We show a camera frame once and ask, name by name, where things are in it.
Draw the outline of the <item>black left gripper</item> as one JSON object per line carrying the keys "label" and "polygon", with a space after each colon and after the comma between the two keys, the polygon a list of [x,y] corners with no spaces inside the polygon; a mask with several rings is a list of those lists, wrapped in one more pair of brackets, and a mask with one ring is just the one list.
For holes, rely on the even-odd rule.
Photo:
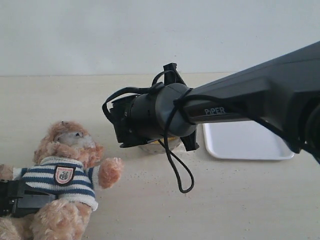
{"label": "black left gripper", "polygon": [[27,185],[23,180],[0,180],[0,216],[24,217],[37,213],[57,196]]}

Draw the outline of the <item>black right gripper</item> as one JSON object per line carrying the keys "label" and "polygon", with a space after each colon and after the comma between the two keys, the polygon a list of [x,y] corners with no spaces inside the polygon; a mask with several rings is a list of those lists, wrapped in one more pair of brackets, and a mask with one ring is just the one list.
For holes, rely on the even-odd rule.
{"label": "black right gripper", "polygon": [[[163,66],[164,85],[179,83],[186,85],[177,71],[177,64],[172,62]],[[131,119],[131,107],[137,96],[125,96],[112,101],[110,113],[112,124],[116,134],[117,142],[121,148],[131,148],[146,145],[148,139],[140,136],[133,126]],[[195,151],[199,148],[197,143],[197,130],[187,136],[180,137],[181,142],[187,152]]]}

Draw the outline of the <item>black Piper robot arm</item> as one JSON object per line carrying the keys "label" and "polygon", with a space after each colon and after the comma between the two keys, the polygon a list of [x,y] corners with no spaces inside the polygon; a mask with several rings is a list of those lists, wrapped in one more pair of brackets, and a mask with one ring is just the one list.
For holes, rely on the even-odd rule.
{"label": "black Piper robot arm", "polygon": [[101,108],[113,124],[122,148],[159,142],[168,161],[178,137],[186,151],[198,148],[197,126],[251,120],[284,140],[291,151],[320,158],[320,44],[296,51],[215,80],[188,87],[175,63],[163,67],[150,87],[125,87]]}

